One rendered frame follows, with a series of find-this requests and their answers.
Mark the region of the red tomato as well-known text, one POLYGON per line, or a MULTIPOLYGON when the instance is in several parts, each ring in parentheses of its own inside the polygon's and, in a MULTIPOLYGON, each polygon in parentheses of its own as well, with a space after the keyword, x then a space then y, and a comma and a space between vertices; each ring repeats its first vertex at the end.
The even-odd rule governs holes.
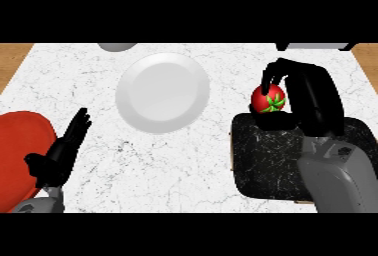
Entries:
POLYGON ((280 111, 286 102, 284 93, 280 87, 270 85, 267 95, 261 93, 261 87, 256 87, 250 94, 250 105, 258 113, 280 111))

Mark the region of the grey round object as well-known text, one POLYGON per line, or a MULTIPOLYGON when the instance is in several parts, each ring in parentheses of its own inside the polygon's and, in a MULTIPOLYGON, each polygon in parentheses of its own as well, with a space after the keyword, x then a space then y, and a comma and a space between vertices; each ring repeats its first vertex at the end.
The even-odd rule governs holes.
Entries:
POLYGON ((120 52, 131 49, 135 46, 134 43, 100 43, 98 47, 107 52, 120 52))

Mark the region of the grey appliance with black frame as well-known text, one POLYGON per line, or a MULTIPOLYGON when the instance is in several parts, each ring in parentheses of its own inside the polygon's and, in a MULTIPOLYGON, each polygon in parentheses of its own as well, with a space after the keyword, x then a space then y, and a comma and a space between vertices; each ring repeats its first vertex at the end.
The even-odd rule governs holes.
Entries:
POLYGON ((336 49, 349 51, 357 43, 274 43, 277 51, 287 49, 336 49))

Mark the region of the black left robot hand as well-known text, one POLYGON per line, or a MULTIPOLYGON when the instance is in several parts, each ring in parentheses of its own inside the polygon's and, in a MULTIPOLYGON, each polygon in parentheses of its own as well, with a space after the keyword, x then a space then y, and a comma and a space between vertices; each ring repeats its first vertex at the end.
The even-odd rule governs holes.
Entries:
POLYGON ((29 153, 23 157, 36 188, 58 187, 66 183, 89 125, 86 109, 81 108, 63 136, 54 140, 47 153, 44 155, 29 153))

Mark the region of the black speckled tray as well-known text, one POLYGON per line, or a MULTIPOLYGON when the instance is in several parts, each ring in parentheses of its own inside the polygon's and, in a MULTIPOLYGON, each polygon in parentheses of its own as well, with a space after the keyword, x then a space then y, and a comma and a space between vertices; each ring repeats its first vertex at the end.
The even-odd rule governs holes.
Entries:
POLYGON ((299 122, 292 130, 264 131, 249 113, 231 120, 233 177, 240 194, 256 199, 309 201, 296 160, 305 136, 329 135, 355 145, 366 153, 378 174, 378 143, 367 125, 343 118, 343 134, 324 130, 311 121, 299 122))

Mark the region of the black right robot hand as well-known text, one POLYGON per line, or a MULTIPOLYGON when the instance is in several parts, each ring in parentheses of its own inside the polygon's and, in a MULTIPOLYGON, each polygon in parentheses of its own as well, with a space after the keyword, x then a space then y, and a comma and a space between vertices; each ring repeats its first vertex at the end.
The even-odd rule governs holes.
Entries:
POLYGON ((264 131, 299 128, 306 137, 342 136, 343 108, 326 69, 278 58, 262 70, 262 95, 271 84, 280 87, 286 102, 280 111, 268 113, 258 113, 249 103, 256 127, 264 131))

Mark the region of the white plate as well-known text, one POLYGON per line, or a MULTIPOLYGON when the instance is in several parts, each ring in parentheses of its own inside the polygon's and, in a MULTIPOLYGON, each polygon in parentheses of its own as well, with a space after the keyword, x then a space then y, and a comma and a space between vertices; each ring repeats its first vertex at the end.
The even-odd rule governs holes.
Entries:
POLYGON ((125 123, 163 134, 197 119, 209 99, 209 78, 199 63, 177 53, 143 57, 123 72, 114 103, 125 123))

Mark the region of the red round object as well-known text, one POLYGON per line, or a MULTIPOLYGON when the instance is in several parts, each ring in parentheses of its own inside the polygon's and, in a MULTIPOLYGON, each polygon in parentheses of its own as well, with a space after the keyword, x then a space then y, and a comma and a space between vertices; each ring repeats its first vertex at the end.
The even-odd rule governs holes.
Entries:
POLYGON ((41 114, 17 111, 0 115, 0 213, 8 213, 39 192, 23 157, 44 155, 54 140, 52 126, 41 114))

